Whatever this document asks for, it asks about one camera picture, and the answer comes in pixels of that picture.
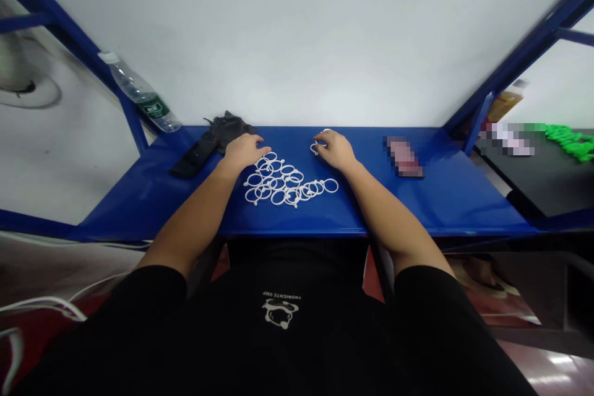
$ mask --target black t-shirt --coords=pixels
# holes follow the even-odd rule
[[[535,395],[450,275],[410,267],[394,292],[388,308],[303,253],[231,257],[188,300],[179,272],[144,267],[14,394]]]

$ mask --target person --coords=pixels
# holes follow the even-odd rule
[[[186,299],[239,174],[270,151],[244,134],[136,269],[47,349],[14,394],[534,395],[421,223],[344,136],[315,139],[327,144],[317,145],[321,157],[344,175],[390,253],[393,305],[364,294],[362,270],[354,279],[341,242],[308,239],[239,246],[243,259],[231,252],[230,270]]]

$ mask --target green object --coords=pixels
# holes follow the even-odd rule
[[[567,126],[545,125],[544,136],[553,140],[570,155],[585,163],[594,159],[594,137],[574,132]]]

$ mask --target water bottle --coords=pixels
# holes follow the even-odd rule
[[[167,133],[180,129],[181,123],[149,83],[122,62],[116,53],[99,53],[99,57],[110,66],[113,79],[126,96],[132,99],[157,127]]]

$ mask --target black remote control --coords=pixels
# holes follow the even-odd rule
[[[195,177],[217,147],[218,142],[215,140],[199,139],[169,170],[169,174],[181,179]]]

